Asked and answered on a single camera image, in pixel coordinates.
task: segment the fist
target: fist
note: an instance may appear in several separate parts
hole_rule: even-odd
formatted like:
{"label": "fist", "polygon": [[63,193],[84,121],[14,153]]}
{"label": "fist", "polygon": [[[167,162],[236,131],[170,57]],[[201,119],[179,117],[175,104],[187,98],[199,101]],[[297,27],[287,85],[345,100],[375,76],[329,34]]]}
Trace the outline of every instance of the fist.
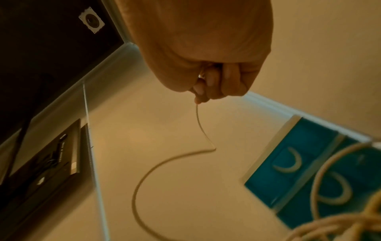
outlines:
{"label": "fist", "polygon": [[155,76],[197,104],[244,95],[271,50],[270,0],[116,2]]}

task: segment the beige wall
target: beige wall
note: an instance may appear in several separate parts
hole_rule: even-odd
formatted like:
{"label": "beige wall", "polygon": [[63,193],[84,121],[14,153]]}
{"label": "beige wall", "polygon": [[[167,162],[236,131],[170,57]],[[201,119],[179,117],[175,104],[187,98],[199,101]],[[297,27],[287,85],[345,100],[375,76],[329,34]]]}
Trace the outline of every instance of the beige wall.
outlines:
{"label": "beige wall", "polygon": [[273,51],[251,90],[381,137],[381,1],[272,3]]}

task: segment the teal box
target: teal box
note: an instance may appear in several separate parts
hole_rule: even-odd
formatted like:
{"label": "teal box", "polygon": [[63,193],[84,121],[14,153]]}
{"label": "teal box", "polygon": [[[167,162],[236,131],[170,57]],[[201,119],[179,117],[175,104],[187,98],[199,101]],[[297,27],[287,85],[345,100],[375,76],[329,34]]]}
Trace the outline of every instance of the teal box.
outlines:
{"label": "teal box", "polygon": [[[337,131],[294,116],[245,177],[245,186],[290,228],[312,221],[310,192],[316,172],[337,151],[356,143]],[[381,151],[366,148],[334,164],[319,195],[322,217],[359,212],[381,189]],[[338,197],[351,192],[347,200]]]}

